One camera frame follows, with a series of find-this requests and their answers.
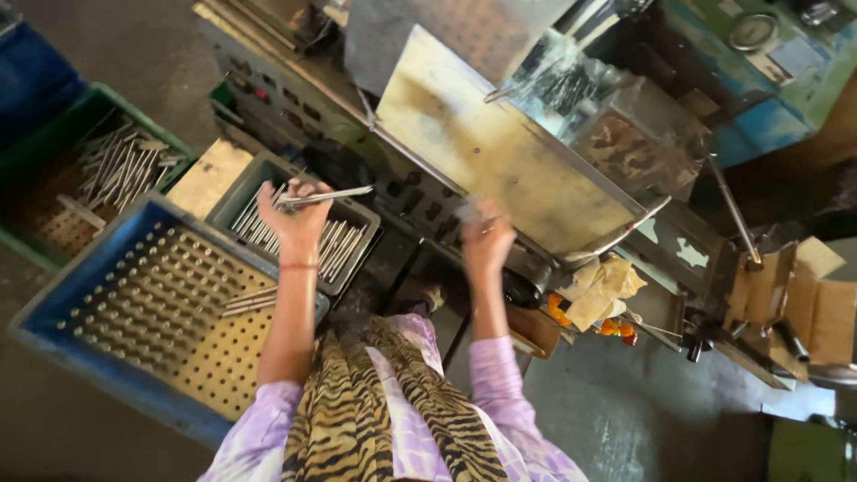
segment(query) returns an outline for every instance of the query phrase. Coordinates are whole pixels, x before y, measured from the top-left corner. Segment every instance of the concrete floor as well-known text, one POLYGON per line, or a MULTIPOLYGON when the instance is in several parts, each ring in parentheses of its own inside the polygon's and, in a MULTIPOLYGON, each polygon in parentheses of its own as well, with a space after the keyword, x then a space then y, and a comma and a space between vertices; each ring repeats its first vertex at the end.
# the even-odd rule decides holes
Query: concrete floor
MULTIPOLYGON (((201 152, 217 137, 207 93, 219 73, 192 4, 27 0, 20 7, 87 80, 110 85, 201 152)), ((0 260, 0 320, 9 320, 47 276, 4 247, 0 260)), ((450 367, 462 384, 464 353, 450 367)), ((5 333, 0 379, 0 479, 188 480, 212 457, 5 333)), ((544 434, 593 481, 760 480, 767 429, 759 412, 832 411, 825 390, 775 392, 719 353, 692 365, 645 338, 634 348, 594 335, 561 343, 549 361, 530 365, 524 385, 544 434)))

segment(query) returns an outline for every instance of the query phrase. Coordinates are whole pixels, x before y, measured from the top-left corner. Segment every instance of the gray plastic tray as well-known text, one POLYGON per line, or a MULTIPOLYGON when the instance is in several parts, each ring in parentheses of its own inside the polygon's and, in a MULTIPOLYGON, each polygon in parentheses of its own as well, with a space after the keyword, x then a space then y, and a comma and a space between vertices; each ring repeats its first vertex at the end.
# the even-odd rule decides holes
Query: gray plastic tray
MULTIPOLYGON (((238 243, 246 245, 254 253, 276 262, 274 255, 255 244, 246 243, 231 231, 231 227, 235 219, 244 210, 250 197, 256 193, 264 181, 270 180, 278 184, 285 183, 291 178, 318 182, 317 179, 301 172, 300 169, 273 153, 265 152, 257 155, 214 206, 206 217, 206 222, 228 232, 238 243)), ((342 292, 345 284, 354 275, 360 260, 366 255, 369 244, 381 225, 381 217, 351 199, 340 198, 333 203, 327 218, 329 220, 348 221, 355 226, 366 226, 366 232, 357 242, 357 247, 351 253, 348 261, 345 262, 337 279, 333 283, 327 283, 324 280, 318 281, 319 291, 329 296, 335 296, 342 292)))

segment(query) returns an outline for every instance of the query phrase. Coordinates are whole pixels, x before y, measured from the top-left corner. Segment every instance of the green plastic crate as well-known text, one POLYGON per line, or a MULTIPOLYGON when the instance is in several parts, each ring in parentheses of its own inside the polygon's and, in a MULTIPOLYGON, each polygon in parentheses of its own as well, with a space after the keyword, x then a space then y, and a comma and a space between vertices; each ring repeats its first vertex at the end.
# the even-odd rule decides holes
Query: green plastic crate
MULTIPOLYGON (((153 190, 165 194, 196 162, 198 156, 184 142, 157 125, 146 114, 104 84, 91 84, 89 90, 68 109, 42 125, 29 136, 0 154, 0 190, 14 186, 22 179, 38 176, 49 162, 64 156, 86 136, 112 109, 124 112, 153 136, 169 144, 187 159, 166 175, 153 190)), ((73 156, 67 156, 69 162, 73 156)), ((21 253, 31 262, 56 272, 71 260, 60 250, 41 242, 38 237, 5 226, 0 221, 0 242, 21 253)))

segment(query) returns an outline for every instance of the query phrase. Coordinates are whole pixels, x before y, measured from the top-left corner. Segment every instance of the lavender shirt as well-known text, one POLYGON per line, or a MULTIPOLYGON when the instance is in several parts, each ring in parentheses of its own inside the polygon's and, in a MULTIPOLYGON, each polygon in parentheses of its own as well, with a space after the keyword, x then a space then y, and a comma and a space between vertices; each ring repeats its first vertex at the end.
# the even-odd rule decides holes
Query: lavender shirt
MULTIPOLYGON (((434 327, 417 315, 389 318, 391 324, 423 353, 441 375, 434 327)), ((452 481, 423 417, 396 382, 393 368, 380 352, 367 348, 381 379, 393 425, 393 477, 452 481)), ((470 345, 473 407, 494 441, 509 480, 586 481, 578 466, 536 428, 536 412, 524 398, 523 381, 511 339, 507 336, 470 345)), ((301 400, 294 382, 259 387, 255 403, 232 427, 200 481, 279 481, 285 439, 301 400)))

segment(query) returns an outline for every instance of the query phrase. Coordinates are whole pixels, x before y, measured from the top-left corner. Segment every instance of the blue machine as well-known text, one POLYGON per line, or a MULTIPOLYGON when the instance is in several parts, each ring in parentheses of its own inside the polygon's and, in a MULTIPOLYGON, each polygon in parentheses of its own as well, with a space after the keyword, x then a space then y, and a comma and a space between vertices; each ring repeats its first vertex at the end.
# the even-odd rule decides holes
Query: blue machine
POLYGON ((708 123, 722 167, 813 136, 857 66, 857 15, 843 2, 663 0, 659 7, 689 43, 677 46, 730 98, 714 99, 722 110, 708 123))

